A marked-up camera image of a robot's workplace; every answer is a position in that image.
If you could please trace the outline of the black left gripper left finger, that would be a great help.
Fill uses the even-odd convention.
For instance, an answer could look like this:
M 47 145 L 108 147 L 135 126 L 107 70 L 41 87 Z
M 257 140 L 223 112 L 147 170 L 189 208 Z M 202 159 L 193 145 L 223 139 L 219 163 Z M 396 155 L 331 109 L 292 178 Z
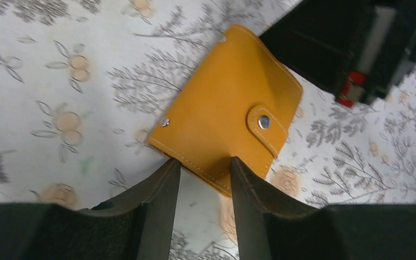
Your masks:
M 168 259 L 181 164 L 91 209 L 0 203 L 0 259 Z

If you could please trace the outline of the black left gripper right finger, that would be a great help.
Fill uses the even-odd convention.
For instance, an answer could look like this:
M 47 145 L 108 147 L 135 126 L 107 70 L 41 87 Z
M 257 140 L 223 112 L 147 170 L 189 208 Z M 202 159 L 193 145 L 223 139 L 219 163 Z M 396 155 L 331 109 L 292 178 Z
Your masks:
M 416 259 L 416 205 L 315 208 L 230 162 L 240 259 Z

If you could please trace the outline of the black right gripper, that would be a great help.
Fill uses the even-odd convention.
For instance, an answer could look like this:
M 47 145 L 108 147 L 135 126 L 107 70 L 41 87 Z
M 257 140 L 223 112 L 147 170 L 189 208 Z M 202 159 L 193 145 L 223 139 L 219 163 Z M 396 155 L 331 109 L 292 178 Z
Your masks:
M 416 1 L 301 1 L 260 39 L 336 102 L 370 105 L 416 67 Z

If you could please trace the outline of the yellow leather card holder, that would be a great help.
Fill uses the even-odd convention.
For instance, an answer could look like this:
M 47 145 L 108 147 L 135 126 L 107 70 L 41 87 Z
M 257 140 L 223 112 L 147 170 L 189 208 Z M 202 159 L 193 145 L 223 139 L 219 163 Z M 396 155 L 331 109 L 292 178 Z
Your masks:
M 248 28 L 224 33 L 147 141 L 226 197 L 230 159 L 265 178 L 288 138 L 303 88 Z

